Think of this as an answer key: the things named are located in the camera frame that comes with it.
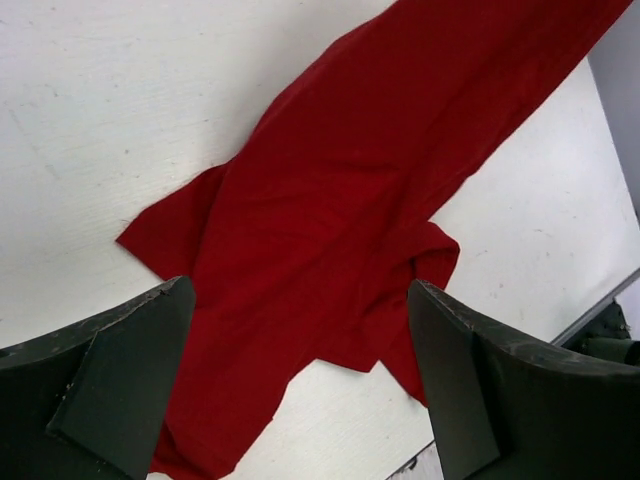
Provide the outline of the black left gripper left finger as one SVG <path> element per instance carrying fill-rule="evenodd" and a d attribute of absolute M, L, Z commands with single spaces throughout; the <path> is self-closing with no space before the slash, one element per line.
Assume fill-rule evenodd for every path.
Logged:
<path fill-rule="evenodd" d="M 194 306 L 175 277 L 3 348 L 2 478 L 146 478 Z"/>

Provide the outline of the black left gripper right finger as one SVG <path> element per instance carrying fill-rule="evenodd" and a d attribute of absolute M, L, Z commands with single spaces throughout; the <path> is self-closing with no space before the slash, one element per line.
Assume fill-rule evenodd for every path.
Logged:
<path fill-rule="evenodd" d="M 536 339 L 412 283 L 409 327 L 447 479 L 635 479 L 639 345 Z"/>

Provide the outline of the red t shirt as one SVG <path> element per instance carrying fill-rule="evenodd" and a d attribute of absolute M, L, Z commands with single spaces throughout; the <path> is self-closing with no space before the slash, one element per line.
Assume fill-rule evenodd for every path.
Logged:
<path fill-rule="evenodd" d="M 460 248 L 431 220 L 626 10 L 624 1 L 400 0 L 346 33 L 244 147 L 118 243 L 196 307 L 151 463 L 230 474 L 289 382 L 382 363 L 425 398 L 406 307 Z"/>

